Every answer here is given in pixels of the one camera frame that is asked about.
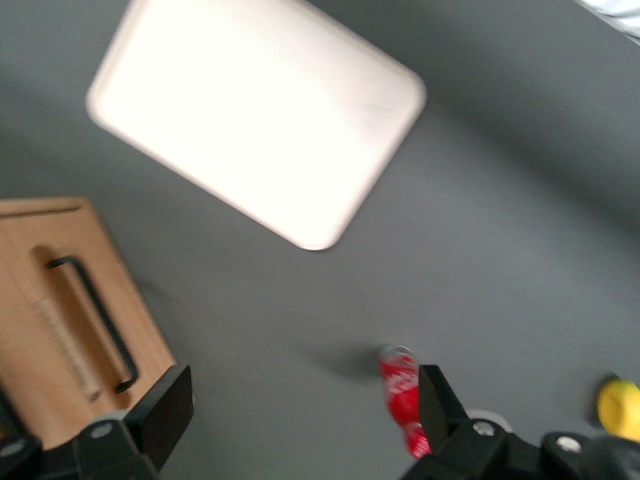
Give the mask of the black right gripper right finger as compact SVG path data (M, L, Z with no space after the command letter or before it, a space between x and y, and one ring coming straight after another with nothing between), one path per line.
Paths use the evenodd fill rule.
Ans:
M418 370L419 418L431 452L404 479L539 479L537 449L488 417L470 417L442 370Z

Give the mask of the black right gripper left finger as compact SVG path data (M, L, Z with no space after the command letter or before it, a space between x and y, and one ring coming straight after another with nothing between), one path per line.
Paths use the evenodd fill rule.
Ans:
M80 479L158 479L194 413L191 368L175 365L120 418L87 426L72 442Z

